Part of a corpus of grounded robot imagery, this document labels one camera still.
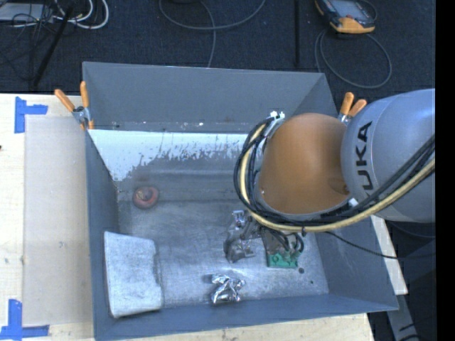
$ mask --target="small orange object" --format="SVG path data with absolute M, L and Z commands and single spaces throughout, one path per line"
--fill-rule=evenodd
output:
M 348 116 L 354 117 L 357 113 L 367 105 L 366 99 L 359 99 L 351 110 L 349 110 Z
M 347 115 L 349 113 L 350 107 L 354 102 L 354 94 L 352 92 L 347 92 L 344 95 L 343 103 L 341 104 L 340 114 Z

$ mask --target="white cable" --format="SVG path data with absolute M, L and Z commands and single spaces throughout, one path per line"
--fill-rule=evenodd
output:
M 54 0 L 54 2 L 55 2 L 55 4 L 58 7 L 59 12 L 63 16 L 65 16 L 65 11 L 62 9 L 60 4 L 58 3 L 58 0 Z M 70 18 L 70 19 L 68 19 L 68 21 L 69 22 L 71 22 L 71 21 L 84 21 L 85 19 L 89 18 L 92 15 L 92 13 L 93 13 L 93 2 L 92 2 L 92 0 L 88 0 L 88 2 L 89 2 L 89 5 L 90 5 L 90 9 L 89 9 L 89 12 L 87 13 L 86 16 L 83 16 L 82 18 Z M 60 20 L 64 19 L 62 16 L 56 16 L 56 15 L 54 15 L 53 18 L 60 19 Z
M 83 24 L 79 24 L 77 21 L 69 21 L 70 23 L 72 24 L 75 24 L 76 26 L 78 26 L 79 28 L 84 28 L 84 29 L 100 29 L 102 28 L 103 26 L 105 26 L 109 20 L 109 7 L 107 5 L 107 1 L 106 0 L 101 0 L 102 1 L 102 4 L 105 8 L 105 19 L 100 23 L 98 24 L 97 26 L 85 26 Z
M 94 10 L 93 9 L 93 2 L 92 2 L 92 0 L 88 0 L 88 1 L 89 1 L 89 4 L 90 4 L 90 10 L 87 13 L 87 15 L 83 16 L 82 18 L 71 18 L 71 19 L 68 19 L 68 23 L 75 24 L 77 27 L 83 28 L 83 29 L 100 29 L 103 26 L 105 26 L 107 24 L 108 20 L 109 20 L 109 7 L 107 5 L 107 2 L 106 2 L 106 0 L 101 0 L 102 4 L 103 4 L 103 7 L 105 9 L 105 19 L 103 20 L 103 22 L 101 22 L 100 24 L 98 24 L 96 26 L 89 26 L 89 25 L 84 25 L 84 24 L 80 23 L 81 21 L 86 20 L 87 18 L 89 18 L 93 14 L 93 10 Z M 64 10 L 58 4 L 58 0 L 54 0 L 54 2 L 57 4 L 57 7 L 58 7 L 59 11 L 61 12 L 61 14 L 65 15 Z M 61 17 L 61 16 L 54 16 L 54 18 L 63 20 L 63 17 Z

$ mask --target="kuka logo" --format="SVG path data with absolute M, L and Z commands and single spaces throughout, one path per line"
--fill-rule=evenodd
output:
M 357 154 L 357 161 L 355 162 L 355 165 L 357 167 L 366 167 L 367 166 L 367 161 L 363 158 L 363 156 L 365 155 L 365 153 L 367 151 L 368 128 L 370 127 L 370 125 L 372 123 L 373 122 L 370 121 L 369 123 L 360 127 L 358 130 L 357 138 L 359 140 L 363 141 L 363 143 L 365 143 L 365 144 L 363 145 L 361 150 L 359 149 L 358 145 L 355 146 L 355 154 Z M 373 189 L 373 182 L 371 181 L 370 174 L 366 169 L 367 168 L 357 170 L 357 174 L 363 176 L 364 179 L 367 181 L 367 184 L 362 186 L 365 191 Z

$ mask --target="white sponge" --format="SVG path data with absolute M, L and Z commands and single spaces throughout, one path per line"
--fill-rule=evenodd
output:
M 163 291 L 155 243 L 105 232 L 105 261 L 109 308 L 115 318 L 158 310 Z

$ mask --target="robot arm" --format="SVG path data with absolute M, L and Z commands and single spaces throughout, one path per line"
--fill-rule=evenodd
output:
M 347 124 L 322 114 L 292 117 L 267 136 L 255 170 L 263 125 L 248 137 L 235 174 L 237 193 L 260 224 L 320 232 L 373 214 L 435 221 L 434 90 L 378 100 Z M 346 209 L 350 199 L 358 205 Z

